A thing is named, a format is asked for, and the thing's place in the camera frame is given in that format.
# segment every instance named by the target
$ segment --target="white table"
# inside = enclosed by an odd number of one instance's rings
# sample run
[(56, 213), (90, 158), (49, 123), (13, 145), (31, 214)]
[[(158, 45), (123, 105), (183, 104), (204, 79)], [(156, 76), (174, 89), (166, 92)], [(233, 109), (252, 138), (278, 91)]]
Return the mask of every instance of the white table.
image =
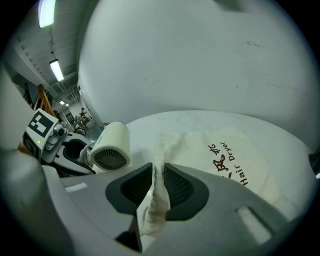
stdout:
[(262, 120), (219, 111), (173, 111), (145, 116), (127, 124), (131, 166), (154, 161), (160, 134), (219, 130), (236, 127), (263, 154), (278, 182), (282, 197), (276, 207), (292, 220), (308, 207), (317, 179), (308, 159), (311, 150), (287, 131)]

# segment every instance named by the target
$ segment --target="ceiling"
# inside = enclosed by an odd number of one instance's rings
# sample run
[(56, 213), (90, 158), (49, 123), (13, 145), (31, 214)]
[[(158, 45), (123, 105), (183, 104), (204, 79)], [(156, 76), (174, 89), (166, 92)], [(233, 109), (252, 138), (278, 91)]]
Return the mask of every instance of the ceiling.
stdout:
[[(23, 51), (33, 69), (45, 81), (53, 102), (79, 100), (77, 47), (90, 0), (56, 0), (54, 23), (40, 28), (36, 4), (16, 29), (15, 47)], [(49, 62), (58, 59), (64, 80), (58, 82)]]

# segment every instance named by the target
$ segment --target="white cable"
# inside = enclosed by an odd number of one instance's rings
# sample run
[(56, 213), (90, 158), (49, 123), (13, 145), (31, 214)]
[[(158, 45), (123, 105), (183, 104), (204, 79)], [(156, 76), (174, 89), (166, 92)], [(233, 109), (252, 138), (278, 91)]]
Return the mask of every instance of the white cable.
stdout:
[(90, 146), (94, 145), (95, 142), (91, 142), (87, 144), (81, 151), (80, 151), (80, 156), (79, 156), (79, 161), (82, 164), (85, 164), (86, 166), (92, 166), (93, 162), (90, 159), (90, 154), (91, 151), (89, 149)]

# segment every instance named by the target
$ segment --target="white drawstring bag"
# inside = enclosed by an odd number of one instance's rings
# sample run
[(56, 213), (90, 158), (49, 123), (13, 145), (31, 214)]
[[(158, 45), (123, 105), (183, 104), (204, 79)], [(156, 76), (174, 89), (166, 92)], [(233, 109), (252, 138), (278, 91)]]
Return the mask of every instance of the white drawstring bag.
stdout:
[(234, 180), (271, 205), (281, 197), (277, 181), (264, 157), (239, 129), (229, 127), (205, 132), (163, 134), (155, 143), (154, 189), (140, 229), (141, 236), (156, 236), (164, 226), (166, 212), (170, 209), (163, 177), (165, 163)]

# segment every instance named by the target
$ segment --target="fluorescent light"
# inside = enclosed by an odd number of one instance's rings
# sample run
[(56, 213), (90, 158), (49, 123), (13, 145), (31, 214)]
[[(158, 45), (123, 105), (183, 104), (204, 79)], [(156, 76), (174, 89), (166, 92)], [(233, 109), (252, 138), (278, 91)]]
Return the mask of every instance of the fluorescent light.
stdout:
[(49, 62), (50, 64), (50, 68), (52, 69), (56, 79), (60, 82), (61, 80), (64, 79), (64, 76), (62, 75), (62, 72), (61, 72), (61, 69), (60, 69), (60, 66), (59, 66), (59, 63), (58, 63), (58, 60), (55, 59), (53, 61), (50, 61)]
[(40, 0), (38, 6), (39, 27), (54, 23), (56, 0)]

